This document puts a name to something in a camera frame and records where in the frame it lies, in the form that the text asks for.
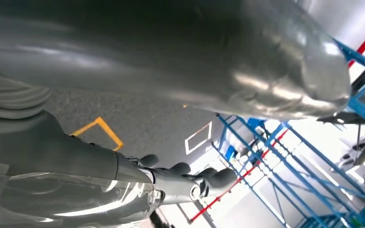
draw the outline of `metal pole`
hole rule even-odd
[[[224,121],[224,119],[223,118],[221,118],[220,116],[218,116],[218,118],[220,119],[220,121],[222,121],[222,123],[223,124],[225,124],[226,125],[226,122]],[[244,145],[246,145],[246,142],[245,142],[245,140],[243,139],[243,138],[241,138],[240,136],[239,136],[239,134],[237,134],[237,132],[235,132],[234,130],[233,130],[233,128],[231,127],[231,126],[229,126],[229,125],[226,125],[226,127],[234,134],[234,136],[236,136],[237,137],[237,139],[238,140],[240,140],[241,141],[241,143],[243,143]],[[255,131],[255,130],[253,130],[253,129],[250,129],[250,130],[252,130],[252,133],[256,136],[256,137],[258,137],[261,141],[263,140],[263,143],[265,143],[265,140],[264,139],[262,139],[262,137],[260,138],[260,135]],[[275,151],[275,148],[272,148],[272,147],[270,147],[269,148],[273,153],[274,153],[274,151]],[[273,176],[274,177],[276,177],[281,183],[282,183],[282,185],[315,217],[315,219],[323,226],[323,227],[325,227],[325,228],[328,228],[327,226],[326,226],[326,224],[324,224],[324,222],[321,220],[321,219],[319,219],[318,218],[318,215],[301,199],[301,197],[299,196],[299,195],[297,195],[296,194],[296,192],[294,192],[293,190],[292,190],[292,188],[290,187],[290,186],[288,186],[286,183],[285,183],[285,181],[279,176],[279,175],[277,175],[276,173],[274,173],[273,172],[273,170],[266,164],[266,163],[264,163],[265,164],[265,166],[269,169],[269,171],[270,172],[272,172],[272,174],[273,174]]]
[[[356,184],[350,177],[348,177],[342,169],[338,168],[330,159],[323,155],[316,147],[314,147],[310,142],[308,142],[303,136],[301,136],[292,126],[286,124],[286,127],[295,134],[306,146],[308,146],[314,153],[316,153],[322,160],[324,160],[329,166],[331,166],[335,172],[341,175],[347,182],[349,182],[355,189],[365,194],[365,191]]]
[[[278,144],[288,153],[292,156],[292,158],[305,170],[307,171],[312,177],[314,177],[315,180],[318,179],[318,176],[313,173],[313,171],[307,167],[298,157],[294,156],[292,152],[290,152],[285,145],[283,145],[281,142],[278,141]],[[332,189],[330,189],[328,186],[326,186],[325,184],[320,183],[320,185],[326,190],[328,191],[340,204],[342,204],[342,206],[344,206],[353,216],[355,216],[356,218],[359,218],[359,215],[354,212],[354,210],[352,210],[352,208],[346,203],[344,202],[334,191],[332,191]]]
[[[238,117],[239,120],[241,122],[244,122],[244,120],[240,117]],[[259,140],[261,140],[267,147],[270,147],[270,144],[266,144],[266,140],[260,135],[258,134],[257,131],[255,131],[254,129],[248,127],[248,129],[257,137],[259,138]],[[286,160],[285,157],[282,156],[282,154],[280,154],[275,148],[270,147],[270,149],[272,150],[272,152],[285,164],[285,166],[299,179],[301,180],[306,187],[308,187],[311,191],[313,191],[313,193],[322,201],[323,204],[325,204],[328,209],[334,213],[336,216],[338,216],[338,218],[343,218],[348,224],[350,224],[349,221],[347,221],[346,218],[344,218],[341,214],[339,214],[336,210],[332,209],[332,205],[329,203],[329,201],[327,199],[325,199],[324,197],[321,196],[321,194],[304,178],[302,177],[298,171],[296,171],[294,169],[294,167],[292,165],[289,164],[289,162]]]
[[[288,132],[288,129],[286,129],[277,139],[282,139],[283,136]],[[219,151],[218,148],[216,148],[216,146],[212,143],[212,147],[216,150]],[[270,152],[270,150],[266,150],[262,155],[261,155],[261,159],[264,159],[264,157]],[[251,174],[251,172],[260,164],[260,161],[257,161],[256,165],[253,166],[250,170],[248,170],[243,177],[246,177],[248,175]],[[218,202],[222,196],[224,196],[227,192],[229,192],[234,186],[236,186],[238,183],[240,183],[241,179],[236,180],[236,182],[234,182],[224,193],[222,193],[220,196],[216,197],[215,200],[213,200],[209,205],[207,205],[204,209],[202,209],[201,211],[199,211],[192,219],[191,222],[193,222],[194,220],[196,220],[201,214],[203,214],[207,209],[211,208],[211,206],[213,204],[215,204],[216,202]]]

